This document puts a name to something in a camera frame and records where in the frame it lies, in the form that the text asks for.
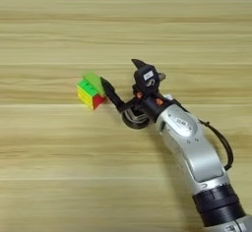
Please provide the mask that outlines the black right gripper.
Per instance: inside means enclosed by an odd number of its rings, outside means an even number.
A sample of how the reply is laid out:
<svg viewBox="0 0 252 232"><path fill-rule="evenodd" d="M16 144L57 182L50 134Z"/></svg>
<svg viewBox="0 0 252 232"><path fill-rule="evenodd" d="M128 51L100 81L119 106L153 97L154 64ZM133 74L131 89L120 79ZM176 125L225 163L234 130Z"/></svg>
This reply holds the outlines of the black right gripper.
<svg viewBox="0 0 252 232"><path fill-rule="evenodd" d="M146 66L139 59L132 59L137 69ZM159 91L160 82L165 79L164 73L135 73L133 98L123 102L116 93L114 86L105 78L100 78L103 90L108 99L122 114L125 122L155 122L160 113L172 104Z"/></svg>

